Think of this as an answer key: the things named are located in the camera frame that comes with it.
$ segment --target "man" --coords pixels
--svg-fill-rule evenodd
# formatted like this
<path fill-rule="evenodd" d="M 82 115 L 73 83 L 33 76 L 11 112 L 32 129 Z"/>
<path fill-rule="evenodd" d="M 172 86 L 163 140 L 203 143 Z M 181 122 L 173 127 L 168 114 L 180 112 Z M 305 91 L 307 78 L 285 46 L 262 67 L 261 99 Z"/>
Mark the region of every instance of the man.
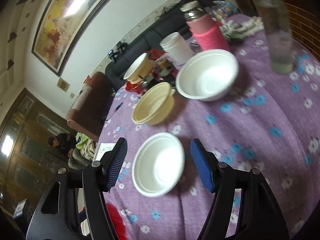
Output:
<path fill-rule="evenodd" d="M 83 169 L 91 163 L 91 161 L 84 158 L 80 150 L 76 148 L 76 138 L 71 134 L 60 133 L 56 137 L 49 137 L 48 143 L 62 154 L 68 156 L 68 166 L 72 169 Z"/>
<path fill-rule="evenodd" d="M 49 137 L 49 145 L 55 147 L 59 152 L 72 157 L 73 150 L 76 148 L 76 138 L 68 133 L 60 133 L 56 137 Z"/>

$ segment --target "small frame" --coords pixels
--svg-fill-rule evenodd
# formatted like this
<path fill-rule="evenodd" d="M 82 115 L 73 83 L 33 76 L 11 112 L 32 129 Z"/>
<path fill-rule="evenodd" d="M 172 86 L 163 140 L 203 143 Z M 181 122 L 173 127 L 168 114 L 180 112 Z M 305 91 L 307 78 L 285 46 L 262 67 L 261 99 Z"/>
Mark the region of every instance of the small frame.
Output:
<path fill-rule="evenodd" d="M 76 41 L 107 0 L 49 0 L 42 14 L 32 53 L 57 76 Z"/>
<path fill-rule="evenodd" d="M 58 84 L 57 86 L 59 88 L 61 88 L 63 91 L 67 92 L 69 87 L 70 87 L 70 84 L 68 84 L 66 81 L 64 81 L 62 78 L 59 78 L 59 81 L 58 81 Z"/>

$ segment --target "brown sofa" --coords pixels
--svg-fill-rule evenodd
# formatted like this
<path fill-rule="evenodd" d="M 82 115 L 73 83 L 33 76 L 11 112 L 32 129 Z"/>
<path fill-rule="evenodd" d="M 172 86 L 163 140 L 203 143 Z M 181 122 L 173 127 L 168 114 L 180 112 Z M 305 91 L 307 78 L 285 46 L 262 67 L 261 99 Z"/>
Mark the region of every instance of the brown sofa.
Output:
<path fill-rule="evenodd" d="M 113 98 L 109 79 L 102 72 L 95 73 L 71 106 L 68 125 L 97 142 Z"/>

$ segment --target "beige plastic bowl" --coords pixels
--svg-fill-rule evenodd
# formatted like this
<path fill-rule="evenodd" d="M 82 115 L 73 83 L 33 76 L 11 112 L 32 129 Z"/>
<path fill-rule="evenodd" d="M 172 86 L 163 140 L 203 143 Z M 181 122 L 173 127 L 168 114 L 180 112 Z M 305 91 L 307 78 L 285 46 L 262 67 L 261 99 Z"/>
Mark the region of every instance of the beige plastic bowl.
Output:
<path fill-rule="evenodd" d="M 152 71 L 153 66 L 154 61 L 148 59 L 147 53 L 143 53 L 131 64 L 124 74 L 123 79 L 129 81 L 131 84 L 137 84 L 142 81 L 139 76 L 147 76 Z"/>
<path fill-rule="evenodd" d="M 145 93 L 132 113 L 135 124 L 155 125 L 162 122 L 174 106 L 175 90 L 167 82 L 152 87 Z"/>

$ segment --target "tablecloth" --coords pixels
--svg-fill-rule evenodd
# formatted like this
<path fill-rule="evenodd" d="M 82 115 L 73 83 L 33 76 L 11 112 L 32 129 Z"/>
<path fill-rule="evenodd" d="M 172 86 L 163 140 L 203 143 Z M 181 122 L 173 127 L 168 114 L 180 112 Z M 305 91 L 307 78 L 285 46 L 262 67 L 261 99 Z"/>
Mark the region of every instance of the tablecloth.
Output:
<path fill-rule="evenodd" d="M 238 23 L 248 17 L 231 17 Z M 189 100 L 175 93 L 169 117 L 156 126 L 135 125 L 132 111 L 137 94 L 121 88 L 104 124 L 99 142 L 128 141 L 128 154 L 116 186 L 105 193 L 107 203 L 123 217 L 128 239 L 195 240 L 212 204 L 213 195 L 201 183 L 190 156 L 190 142 L 199 138 L 219 161 L 235 169 L 257 167 L 264 174 L 284 214 L 291 237 L 302 227 L 320 197 L 319 124 L 320 65 L 299 42 L 293 41 L 295 69 L 275 74 L 269 66 L 265 33 L 232 42 L 240 72 L 233 89 L 215 102 Z M 163 197 L 141 195 L 132 182 L 132 162 L 151 135 L 170 132 L 182 142 L 185 167 L 176 187 Z M 240 190 L 227 236 L 236 227 Z"/>

